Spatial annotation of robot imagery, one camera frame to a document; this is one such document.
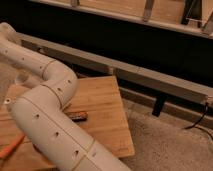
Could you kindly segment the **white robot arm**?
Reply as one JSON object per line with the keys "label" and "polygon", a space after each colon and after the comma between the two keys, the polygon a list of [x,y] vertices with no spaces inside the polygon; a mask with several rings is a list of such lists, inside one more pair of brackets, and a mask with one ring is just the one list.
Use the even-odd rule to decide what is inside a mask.
{"label": "white robot arm", "polygon": [[60,171],[131,171],[63,113],[78,84],[69,67],[23,47],[17,32],[6,22],[0,23],[0,54],[43,79],[13,102],[11,115]]}

